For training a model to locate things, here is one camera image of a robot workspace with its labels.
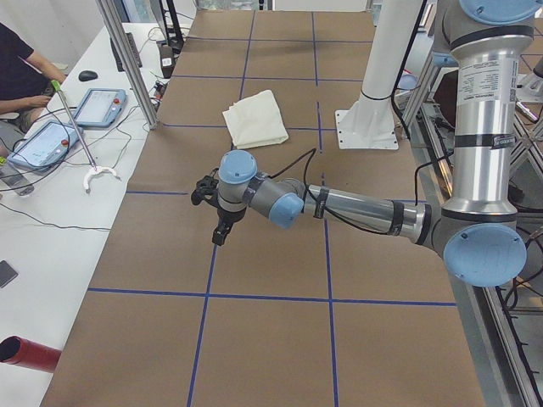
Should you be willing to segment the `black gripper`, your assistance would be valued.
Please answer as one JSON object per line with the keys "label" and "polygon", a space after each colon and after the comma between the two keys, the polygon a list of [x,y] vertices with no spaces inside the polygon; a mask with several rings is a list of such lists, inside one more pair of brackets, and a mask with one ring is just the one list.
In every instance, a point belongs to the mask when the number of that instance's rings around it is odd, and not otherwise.
{"label": "black gripper", "polygon": [[233,225],[239,222],[246,213],[246,208],[238,211],[230,211],[223,208],[217,209],[218,225],[213,231],[212,242],[217,246],[222,246],[227,240],[227,236],[231,232]]}

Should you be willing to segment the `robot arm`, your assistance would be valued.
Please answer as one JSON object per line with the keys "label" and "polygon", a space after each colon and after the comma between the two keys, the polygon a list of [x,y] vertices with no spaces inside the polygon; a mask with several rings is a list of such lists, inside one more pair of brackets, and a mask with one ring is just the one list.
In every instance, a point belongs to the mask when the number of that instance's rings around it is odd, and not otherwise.
{"label": "robot arm", "polygon": [[[339,147],[357,149],[361,157],[336,158],[328,168],[333,180],[346,169],[377,189],[406,179],[395,163],[390,104],[423,8],[421,1],[383,3],[361,95],[350,109],[336,114]],[[511,281],[527,260],[516,230],[517,210],[507,197],[518,59],[533,41],[539,8],[538,1],[438,3],[430,60],[458,66],[452,190],[438,209],[306,180],[280,180],[259,171],[251,153],[236,149],[223,156],[211,178],[210,204],[219,217],[213,242],[223,244],[247,209],[282,228],[302,214],[333,217],[362,231],[405,237],[429,248],[451,275],[475,287]]]}

